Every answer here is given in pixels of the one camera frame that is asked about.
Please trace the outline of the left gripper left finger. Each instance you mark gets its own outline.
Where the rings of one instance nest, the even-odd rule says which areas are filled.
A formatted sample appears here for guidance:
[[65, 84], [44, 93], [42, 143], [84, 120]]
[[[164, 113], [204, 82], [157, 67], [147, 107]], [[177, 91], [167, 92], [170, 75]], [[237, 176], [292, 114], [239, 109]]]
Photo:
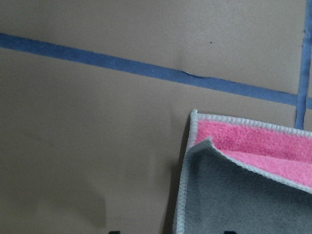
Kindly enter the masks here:
[[109, 231], [108, 234], [121, 234], [121, 232], [119, 230], [118, 231], [114, 230], [114, 231]]

